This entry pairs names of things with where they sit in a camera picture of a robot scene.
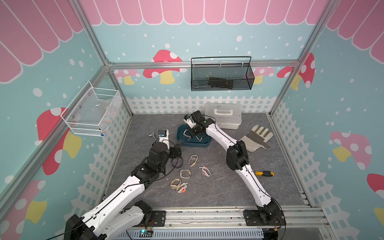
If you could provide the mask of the black watch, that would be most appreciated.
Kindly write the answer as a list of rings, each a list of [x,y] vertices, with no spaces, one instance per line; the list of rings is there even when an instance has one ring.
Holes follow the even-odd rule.
[[[184,164],[184,160],[182,157],[178,157],[171,160],[171,165],[175,169],[180,169]]]

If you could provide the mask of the pink white watch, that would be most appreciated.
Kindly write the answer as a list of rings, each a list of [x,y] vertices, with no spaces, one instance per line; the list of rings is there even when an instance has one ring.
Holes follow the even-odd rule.
[[[209,170],[209,168],[203,166],[203,167],[199,167],[199,169],[201,170],[202,174],[205,176],[205,177],[210,177],[212,175],[211,171]]]

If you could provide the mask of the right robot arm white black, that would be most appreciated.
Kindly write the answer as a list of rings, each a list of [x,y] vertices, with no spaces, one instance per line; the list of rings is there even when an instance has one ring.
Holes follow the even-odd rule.
[[[265,226],[274,220],[286,225],[281,205],[267,193],[252,170],[244,141],[226,134],[213,119],[206,118],[200,111],[185,115],[184,122],[189,126],[188,132],[191,137],[206,134],[226,150],[227,166],[241,177],[256,202],[258,210],[254,218]]]

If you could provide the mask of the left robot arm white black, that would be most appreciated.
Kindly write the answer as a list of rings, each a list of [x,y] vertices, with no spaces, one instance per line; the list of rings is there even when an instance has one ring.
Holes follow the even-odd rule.
[[[143,193],[151,184],[160,181],[166,165],[182,155],[180,145],[168,147],[168,140],[153,143],[149,156],[136,166],[122,185],[110,196],[81,217],[70,217],[61,236],[65,240],[111,240],[129,227],[146,225],[152,208],[144,201],[130,209],[125,206]]]

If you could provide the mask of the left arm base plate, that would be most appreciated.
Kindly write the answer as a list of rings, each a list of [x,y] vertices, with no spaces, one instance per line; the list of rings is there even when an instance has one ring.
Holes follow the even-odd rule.
[[[150,213],[145,213],[143,220],[135,227],[164,227],[166,213],[166,211],[151,211]]]

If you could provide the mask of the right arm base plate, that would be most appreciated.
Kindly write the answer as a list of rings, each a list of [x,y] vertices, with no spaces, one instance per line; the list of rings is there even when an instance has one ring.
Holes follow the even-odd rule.
[[[243,215],[247,226],[282,227],[286,225],[284,212],[279,210],[276,214],[270,214],[259,210],[244,210]]]

